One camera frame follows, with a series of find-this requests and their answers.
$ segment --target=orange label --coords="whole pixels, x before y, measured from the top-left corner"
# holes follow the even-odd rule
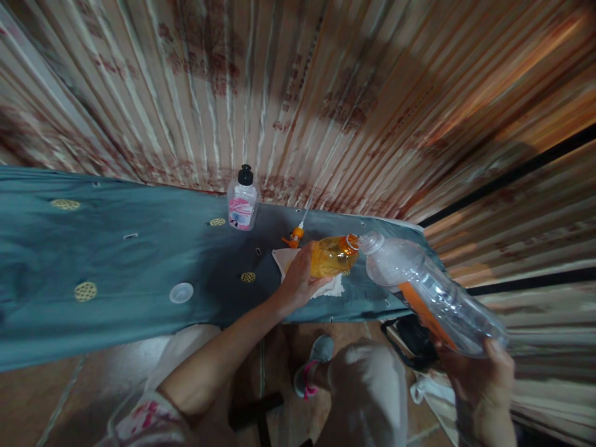
[[[422,301],[422,298],[420,298],[412,285],[409,282],[403,282],[399,285],[399,288],[404,293],[406,301],[410,304],[412,310],[416,312],[416,315],[418,315],[422,324],[435,334],[445,346],[448,346],[453,350],[457,349],[451,337],[447,335],[445,329],[441,327],[435,316],[430,312],[427,305]]]

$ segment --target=sneaker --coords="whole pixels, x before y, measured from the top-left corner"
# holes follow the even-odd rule
[[[294,391],[300,398],[308,400],[318,388],[307,385],[309,370],[317,363],[327,363],[333,358],[333,338],[321,335],[312,344],[309,360],[294,374]]]

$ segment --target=brown floor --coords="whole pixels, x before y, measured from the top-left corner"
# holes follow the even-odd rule
[[[284,407],[268,415],[274,446],[316,440],[325,423],[330,395],[299,399],[290,373],[322,332],[333,337],[336,351],[361,337],[388,343],[378,322],[283,325],[271,331],[237,372],[232,395],[234,406],[277,391],[283,395]],[[0,374],[0,439],[11,446],[93,445],[102,438],[112,411],[155,367],[167,341],[157,337]],[[408,410],[409,446],[451,445],[426,402],[415,405],[409,397]],[[239,445],[259,445],[256,427],[238,436]]]

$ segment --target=label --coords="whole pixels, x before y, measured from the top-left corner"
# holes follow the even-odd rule
[[[414,290],[412,285],[409,282],[403,282],[399,285],[399,288],[404,293],[404,297],[412,310],[418,315],[420,322],[426,326],[429,331],[435,334],[445,346],[450,347],[452,350],[457,350],[457,346],[453,343],[451,337],[447,335],[445,329],[439,324],[436,317],[428,309],[427,305],[422,298],[420,298],[420,295],[418,295],[418,292]]]
[[[230,223],[239,230],[250,229],[253,207],[248,200],[234,197],[230,201]]]

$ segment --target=soap bottle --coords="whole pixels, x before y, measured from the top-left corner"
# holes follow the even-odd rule
[[[249,165],[242,165],[238,178],[228,185],[228,222],[241,231],[255,226],[256,213],[261,201],[261,191],[253,181]]]
[[[329,237],[316,241],[312,247],[310,275],[314,278],[337,276],[350,270],[358,261],[358,237]]]
[[[443,345],[468,357],[486,357],[486,337],[507,345],[507,329],[498,316],[442,272],[420,245],[368,232],[360,238],[360,249],[368,276],[398,298],[403,295]]]

